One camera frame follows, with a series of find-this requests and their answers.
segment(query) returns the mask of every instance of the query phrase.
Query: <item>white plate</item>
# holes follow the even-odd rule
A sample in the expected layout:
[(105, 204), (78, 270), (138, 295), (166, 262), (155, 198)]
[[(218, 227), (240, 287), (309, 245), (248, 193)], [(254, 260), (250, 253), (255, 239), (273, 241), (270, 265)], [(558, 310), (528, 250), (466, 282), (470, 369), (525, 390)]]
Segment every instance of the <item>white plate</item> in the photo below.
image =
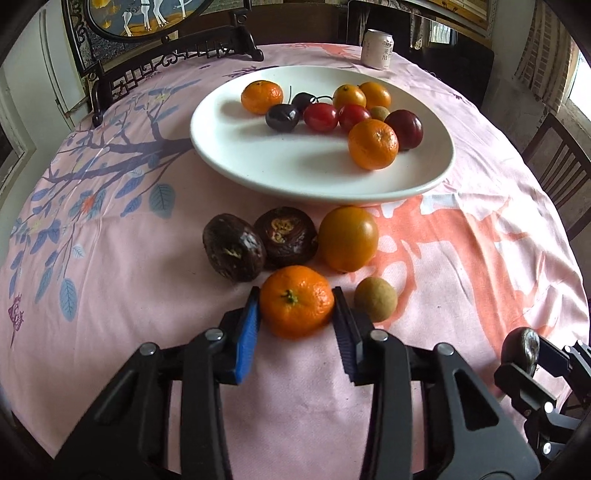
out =
[[(399, 153), (392, 165), (368, 172), (351, 159), (347, 138), (337, 127), (311, 132), (303, 121), (291, 133), (272, 130), (264, 116), (242, 107), (240, 95), (255, 80), (270, 80), (312, 95), (332, 95), (344, 83), (373, 80), (392, 95), (390, 110), (407, 109), (423, 123), (424, 138)], [(275, 67), (249, 73), (215, 89), (196, 108), (191, 140), (205, 162), (225, 177), (259, 192), (312, 202), (375, 205), (417, 195), (438, 185), (454, 160), (449, 132), (422, 102), (398, 87), (362, 73), (318, 66)]]

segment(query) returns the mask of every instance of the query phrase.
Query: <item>framed picture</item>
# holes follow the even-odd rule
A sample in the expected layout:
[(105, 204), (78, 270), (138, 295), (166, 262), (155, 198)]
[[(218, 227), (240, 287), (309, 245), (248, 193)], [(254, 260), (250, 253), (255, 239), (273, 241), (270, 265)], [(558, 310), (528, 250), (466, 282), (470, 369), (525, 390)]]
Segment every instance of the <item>framed picture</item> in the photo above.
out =
[(132, 43), (162, 38), (213, 0), (83, 0), (89, 27), (112, 41)]

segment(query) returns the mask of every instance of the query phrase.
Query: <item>orange tomato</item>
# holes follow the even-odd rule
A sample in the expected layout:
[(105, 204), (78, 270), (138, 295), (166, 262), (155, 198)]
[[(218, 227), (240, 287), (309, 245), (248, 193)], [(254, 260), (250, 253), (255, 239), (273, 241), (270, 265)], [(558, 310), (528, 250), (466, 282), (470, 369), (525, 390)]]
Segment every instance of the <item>orange tomato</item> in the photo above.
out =
[(378, 225), (360, 207), (339, 207), (331, 211), (318, 230), (318, 250), (326, 264), (339, 272), (354, 272), (378, 250)]
[(355, 85), (341, 85), (333, 93), (333, 105), (339, 112), (345, 105), (361, 105), (365, 107), (366, 99), (361, 89)]
[(359, 85), (359, 88), (365, 95), (367, 110), (375, 106), (383, 106), (388, 108), (392, 103), (392, 97), (388, 89), (377, 82), (365, 82)]

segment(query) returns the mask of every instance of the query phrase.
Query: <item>table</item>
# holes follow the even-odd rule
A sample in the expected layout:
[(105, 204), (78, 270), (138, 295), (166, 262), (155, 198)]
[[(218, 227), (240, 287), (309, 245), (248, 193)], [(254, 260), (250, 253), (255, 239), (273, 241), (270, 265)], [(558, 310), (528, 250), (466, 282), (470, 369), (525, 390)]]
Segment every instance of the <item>table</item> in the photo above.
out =
[[(502, 341), (517, 326), (531, 325), (559, 347), (587, 341), (586, 296), (556, 209), (470, 102), (396, 55), (390, 71), (378, 72), (360, 66), (358, 47), (263, 50), (263, 63), (191, 59), (153, 75), (114, 104), (102, 126), (91, 129), (87, 119), (66, 138), (23, 207), (0, 272), (0, 383), (51, 455), (140, 343), (186, 343), (244, 304), (251, 285), (228, 283), (205, 256), (201, 235), (211, 217), (229, 212), (253, 222), (293, 205), (318, 225), (331, 209), (238, 186), (192, 149), (189, 119), (200, 100), (272, 66), (344, 67), (387, 79), (428, 104), (456, 146), (455, 168), (439, 187), (368, 209), (381, 237), (367, 267), (346, 275), (318, 261), (312, 267), (347, 294), (362, 278), (383, 276), (400, 302), (380, 326), (410, 345), (451, 343), (491, 388)], [(539, 374), (563, 401), (566, 386)], [(332, 329), (289, 342), (263, 327), (250, 376), (222, 397), (237, 480), (358, 478), (371, 388), (349, 383)], [(178, 385), (174, 399), (178, 432)], [(178, 468), (177, 434), (171, 442)]]

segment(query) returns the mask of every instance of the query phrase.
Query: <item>white can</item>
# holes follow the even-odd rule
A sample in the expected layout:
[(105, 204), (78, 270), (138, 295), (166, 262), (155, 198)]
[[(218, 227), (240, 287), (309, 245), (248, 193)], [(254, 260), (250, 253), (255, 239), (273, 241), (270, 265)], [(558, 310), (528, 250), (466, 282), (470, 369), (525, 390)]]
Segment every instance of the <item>white can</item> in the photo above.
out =
[(390, 67), (393, 48), (392, 35), (369, 29), (363, 37), (361, 63), (373, 69), (386, 70)]

